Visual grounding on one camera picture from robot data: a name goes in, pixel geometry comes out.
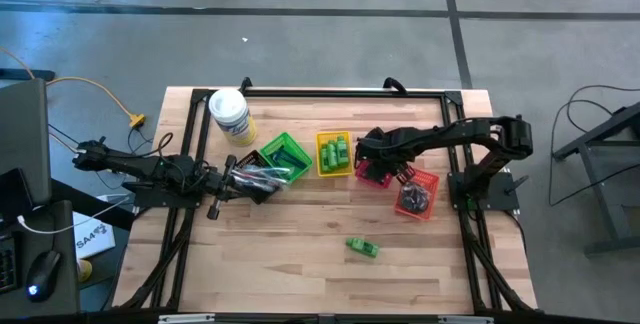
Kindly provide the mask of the round black hairbrush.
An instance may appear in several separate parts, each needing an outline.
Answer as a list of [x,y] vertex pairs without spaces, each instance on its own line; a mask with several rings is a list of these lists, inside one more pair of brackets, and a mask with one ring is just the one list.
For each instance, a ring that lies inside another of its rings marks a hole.
[[401,202],[406,208],[419,208],[427,203],[426,190],[415,182],[407,182],[401,188]]
[[406,186],[401,192],[401,206],[408,212],[421,214],[430,204],[430,193],[421,186]]

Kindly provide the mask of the silver table bracket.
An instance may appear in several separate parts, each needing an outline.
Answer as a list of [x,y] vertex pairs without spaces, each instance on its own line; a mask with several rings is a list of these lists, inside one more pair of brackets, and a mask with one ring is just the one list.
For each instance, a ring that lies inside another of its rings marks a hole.
[[469,315],[446,315],[438,317],[438,324],[495,324],[491,317]]
[[161,315],[157,324],[211,324],[215,322],[213,313]]

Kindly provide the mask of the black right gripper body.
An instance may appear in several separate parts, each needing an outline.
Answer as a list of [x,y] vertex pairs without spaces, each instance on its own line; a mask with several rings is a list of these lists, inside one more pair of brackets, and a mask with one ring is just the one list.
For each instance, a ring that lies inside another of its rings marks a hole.
[[361,161],[371,161],[384,166],[401,184],[414,175],[409,162],[415,160],[416,154],[405,145],[397,145],[386,150],[377,150],[372,146],[373,140],[367,137],[357,139],[354,154],[354,168]]

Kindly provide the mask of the black plastic basket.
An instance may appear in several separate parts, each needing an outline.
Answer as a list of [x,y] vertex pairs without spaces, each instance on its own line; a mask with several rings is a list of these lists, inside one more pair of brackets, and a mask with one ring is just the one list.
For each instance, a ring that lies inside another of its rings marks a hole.
[[[256,151],[256,150],[251,151],[247,156],[245,156],[245,157],[244,157],[244,158],[242,158],[240,161],[238,161],[238,162],[236,163],[235,168],[233,169],[233,171],[240,171],[240,168],[245,167],[245,166],[247,166],[247,165],[256,165],[256,166],[258,166],[258,167],[272,167],[272,166],[271,166],[271,165],[270,165],[270,164],[269,164],[269,163],[268,163],[268,162],[267,162],[267,161],[266,161],[266,160],[261,156],[261,154],[260,154],[258,151]],[[267,199],[266,199],[265,201],[263,201],[263,202],[256,202],[256,201],[254,201],[252,198],[250,198],[250,199],[251,199],[255,204],[260,205],[260,204],[265,203],[269,198],[267,198]]]

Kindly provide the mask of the black floor bar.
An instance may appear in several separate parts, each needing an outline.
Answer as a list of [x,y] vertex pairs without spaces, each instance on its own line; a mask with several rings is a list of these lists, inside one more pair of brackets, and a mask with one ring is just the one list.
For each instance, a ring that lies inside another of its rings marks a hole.
[[56,73],[50,70],[32,70],[28,72],[26,69],[0,68],[0,80],[27,81],[32,77],[44,81],[52,81],[56,78]]

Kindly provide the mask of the dark side desk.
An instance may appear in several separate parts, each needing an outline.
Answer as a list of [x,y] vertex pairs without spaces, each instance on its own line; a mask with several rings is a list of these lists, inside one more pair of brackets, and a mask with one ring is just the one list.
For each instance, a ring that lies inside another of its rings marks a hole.
[[[18,222],[11,226],[0,223],[0,249],[3,249],[1,240],[9,235],[16,239],[14,253],[18,260],[17,278],[20,286],[0,293],[0,320],[77,314],[80,311],[80,298],[72,230],[45,235],[32,233]],[[38,255],[50,250],[61,254],[55,286],[45,301],[32,302],[27,295],[29,268]]]

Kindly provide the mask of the black monitor base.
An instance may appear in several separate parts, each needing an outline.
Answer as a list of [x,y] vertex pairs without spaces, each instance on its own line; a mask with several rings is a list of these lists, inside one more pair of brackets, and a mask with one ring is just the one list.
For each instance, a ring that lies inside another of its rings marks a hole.
[[23,171],[14,168],[0,175],[0,228],[18,222],[19,217],[29,216],[34,203]]

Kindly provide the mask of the blue white toothbrush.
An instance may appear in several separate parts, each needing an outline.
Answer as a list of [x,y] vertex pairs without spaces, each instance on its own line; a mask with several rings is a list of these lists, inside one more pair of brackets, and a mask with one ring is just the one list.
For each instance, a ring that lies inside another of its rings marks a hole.
[[289,184],[285,179],[260,173],[233,171],[232,175],[236,184],[267,193],[274,193]]
[[287,187],[291,184],[288,168],[245,167],[241,173],[254,183],[275,188]]
[[247,165],[240,168],[240,173],[255,176],[262,181],[278,182],[288,185],[293,170],[287,167],[258,167],[256,165]]
[[242,193],[247,194],[250,198],[252,198],[256,202],[265,201],[267,198],[269,198],[271,195],[273,195],[274,193],[276,193],[281,189],[281,187],[278,185],[269,184],[266,182],[260,182],[259,184],[252,184],[252,185],[256,187],[260,187],[261,191],[256,193],[246,193],[246,192],[242,192]]

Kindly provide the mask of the orange plastic basket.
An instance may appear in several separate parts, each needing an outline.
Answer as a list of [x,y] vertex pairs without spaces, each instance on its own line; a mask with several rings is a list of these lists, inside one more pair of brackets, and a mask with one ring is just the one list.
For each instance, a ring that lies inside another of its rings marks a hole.
[[[430,204],[427,208],[427,210],[421,214],[414,214],[411,212],[406,211],[405,209],[402,208],[401,206],[401,188],[404,184],[406,184],[407,182],[415,182],[417,184],[419,184],[420,186],[422,186],[423,188],[425,188],[429,193],[430,193]],[[407,216],[410,216],[412,218],[416,218],[416,219],[420,219],[420,220],[424,220],[427,221],[430,219],[431,217],[431,213],[433,208],[435,207],[436,204],[436,198],[437,198],[437,192],[438,192],[438,187],[439,187],[439,177],[437,175],[428,173],[428,172],[424,172],[418,169],[414,170],[414,175],[408,179],[408,180],[404,180],[401,184],[396,202],[394,204],[394,210],[397,213],[400,214],[404,214]]]

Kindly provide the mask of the red plastic basket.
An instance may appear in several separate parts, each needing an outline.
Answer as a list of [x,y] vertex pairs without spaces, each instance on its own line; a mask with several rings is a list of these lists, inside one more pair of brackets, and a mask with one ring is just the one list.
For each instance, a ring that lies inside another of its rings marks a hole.
[[384,166],[371,161],[361,161],[356,168],[355,176],[363,183],[378,189],[388,188],[393,179]]

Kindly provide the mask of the black aluminium table frame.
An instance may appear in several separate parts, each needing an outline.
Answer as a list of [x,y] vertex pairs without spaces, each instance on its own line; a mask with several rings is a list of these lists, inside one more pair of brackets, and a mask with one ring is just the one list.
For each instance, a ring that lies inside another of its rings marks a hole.
[[[232,146],[212,120],[204,159],[222,168],[288,132],[315,156],[318,132],[348,131],[352,140],[374,127],[443,125],[448,98],[364,97],[365,89],[337,89],[349,97],[248,98],[258,136],[248,147]],[[470,314],[472,296],[458,217],[449,204],[448,153],[425,152],[414,164],[440,176],[431,219],[392,208],[398,183],[380,190],[353,176],[321,178],[313,167],[291,187],[262,205],[224,203],[218,220],[206,218],[212,198],[195,212],[178,298],[181,312]],[[168,210],[153,208],[133,223],[114,304],[124,304],[159,259]],[[493,258],[519,297],[537,307],[521,234],[503,213],[487,213]],[[367,258],[345,245],[361,237],[381,246]]]

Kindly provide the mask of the grey computer monitor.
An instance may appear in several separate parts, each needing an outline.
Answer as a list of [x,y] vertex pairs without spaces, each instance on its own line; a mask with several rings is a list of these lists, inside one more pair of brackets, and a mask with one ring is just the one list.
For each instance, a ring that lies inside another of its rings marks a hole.
[[46,85],[42,79],[0,88],[0,175],[20,169],[36,204],[51,198]]

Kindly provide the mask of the white printed paper sheet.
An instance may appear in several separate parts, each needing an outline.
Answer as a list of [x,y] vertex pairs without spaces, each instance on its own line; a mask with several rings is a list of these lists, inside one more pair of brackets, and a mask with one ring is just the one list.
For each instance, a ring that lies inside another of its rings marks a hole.
[[73,224],[77,259],[86,259],[115,247],[111,225],[77,212],[73,213]]

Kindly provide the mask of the Lysol wipes canister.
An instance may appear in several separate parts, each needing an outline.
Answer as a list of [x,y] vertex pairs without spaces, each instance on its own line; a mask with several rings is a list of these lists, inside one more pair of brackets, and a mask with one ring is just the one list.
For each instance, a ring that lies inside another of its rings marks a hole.
[[255,121],[244,95],[239,90],[223,88],[215,91],[209,99],[208,108],[230,143],[247,146],[255,140]]

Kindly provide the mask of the black keyboard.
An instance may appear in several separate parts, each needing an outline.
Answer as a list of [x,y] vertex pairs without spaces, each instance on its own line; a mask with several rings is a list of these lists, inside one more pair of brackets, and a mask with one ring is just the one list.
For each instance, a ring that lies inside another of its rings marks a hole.
[[12,233],[0,235],[0,294],[20,287],[19,237]]

